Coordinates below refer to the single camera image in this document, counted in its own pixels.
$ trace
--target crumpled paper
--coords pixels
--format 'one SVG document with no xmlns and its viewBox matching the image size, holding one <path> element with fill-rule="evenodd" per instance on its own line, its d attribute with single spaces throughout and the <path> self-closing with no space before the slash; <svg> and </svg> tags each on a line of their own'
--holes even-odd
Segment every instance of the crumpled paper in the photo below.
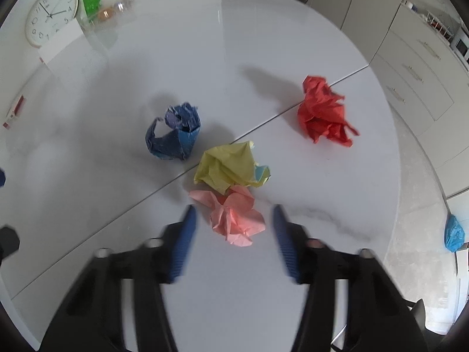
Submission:
<svg viewBox="0 0 469 352">
<path fill-rule="evenodd" d="M 253 142 L 226 144 L 206 150 L 197 167 L 194 183 L 204 182 L 221 194 L 233 185 L 259 187 L 270 177 L 269 167 L 255 163 Z"/>
<path fill-rule="evenodd" d="M 161 121 L 163 118 L 156 118 L 147 130 L 145 140 L 148 150 L 163 160 L 187 160 L 200 130 L 197 108 L 188 102 L 180 106 L 169 106 L 164 121 L 173 131 L 163 137 L 156 137 L 155 128 Z"/>
<path fill-rule="evenodd" d="M 323 135 L 333 142 L 350 147 L 353 142 L 345 128 L 356 136 L 360 134 L 345 120 L 345 107 L 339 103 L 345 97 L 332 91 L 326 79 L 318 76 L 307 76 L 303 90 L 306 96 L 298 109 L 298 121 L 305 134 L 314 143 Z"/>
<path fill-rule="evenodd" d="M 250 246 L 250 237 L 266 230 L 264 218 L 253 209 L 254 197 L 247 188 L 235 185 L 228 192 L 228 197 L 225 197 L 208 190 L 193 190 L 189 196 L 213 209 L 210 214 L 213 231 L 233 245 Z"/>
</svg>

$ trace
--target floor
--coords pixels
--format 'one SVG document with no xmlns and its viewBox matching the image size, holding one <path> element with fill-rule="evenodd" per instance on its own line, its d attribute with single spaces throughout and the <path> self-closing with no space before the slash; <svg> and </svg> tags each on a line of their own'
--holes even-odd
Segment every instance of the floor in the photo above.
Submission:
<svg viewBox="0 0 469 352">
<path fill-rule="evenodd" d="M 456 263 L 445 249 L 448 214 L 435 172 L 424 151 L 394 112 L 399 140 L 401 194 L 398 218 L 384 260 L 407 300 L 424 299 L 426 326 L 445 333 L 456 310 Z"/>
</svg>

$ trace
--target clock hand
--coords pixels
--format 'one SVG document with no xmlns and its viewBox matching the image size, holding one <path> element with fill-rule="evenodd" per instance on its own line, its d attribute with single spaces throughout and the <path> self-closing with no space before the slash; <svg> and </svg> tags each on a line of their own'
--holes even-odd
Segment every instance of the clock hand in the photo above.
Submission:
<svg viewBox="0 0 469 352">
<path fill-rule="evenodd" d="M 66 11 L 58 11 L 57 13 L 51 13 L 51 17 L 55 16 L 56 14 L 63 13 L 63 12 L 66 12 Z"/>
<path fill-rule="evenodd" d="M 58 1 L 57 1 L 57 4 L 55 4 L 55 7 L 53 7 L 53 9 L 52 9 L 52 13 L 49 14 L 49 16 L 45 19 L 45 22 L 47 22 L 47 20 L 48 20 L 49 18 L 52 18 L 52 16 L 54 15 L 54 14 L 53 14 L 53 13 L 54 13 L 54 10 L 55 10 L 55 8 L 57 8 L 57 7 L 59 6 L 60 1 L 62 1 L 62 0 L 58 0 Z"/>
<path fill-rule="evenodd" d="M 48 12 L 47 10 L 45 10 L 45 7 L 43 7 L 43 6 L 42 6 L 42 9 L 44 9 L 44 11 L 45 11 L 45 12 L 48 14 L 48 16 L 50 16 L 49 12 Z"/>
</svg>

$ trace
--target clock face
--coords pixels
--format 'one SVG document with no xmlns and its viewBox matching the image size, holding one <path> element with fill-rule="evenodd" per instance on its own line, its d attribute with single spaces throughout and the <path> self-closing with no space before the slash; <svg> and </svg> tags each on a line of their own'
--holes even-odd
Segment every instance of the clock face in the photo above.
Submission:
<svg viewBox="0 0 469 352">
<path fill-rule="evenodd" d="M 78 0 L 37 0 L 26 19 L 26 38 L 34 47 L 41 47 L 60 28 L 72 21 Z"/>
</svg>

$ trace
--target dish rack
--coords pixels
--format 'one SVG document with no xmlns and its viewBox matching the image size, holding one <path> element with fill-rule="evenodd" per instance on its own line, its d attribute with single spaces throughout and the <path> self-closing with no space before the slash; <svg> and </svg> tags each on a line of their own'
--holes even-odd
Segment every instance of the dish rack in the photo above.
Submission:
<svg viewBox="0 0 469 352">
<path fill-rule="evenodd" d="M 445 37 L 447 41 L 451 42 L 453 39 L 454 34 L 451 33 L 451 31 L 445 25 L 443 25 L 441 21 L 431 12 L 428 12 L 427 14 L 427 24 L 429 24 L 437 32 L 440 32 L 440 34 Z"/>
</svg>

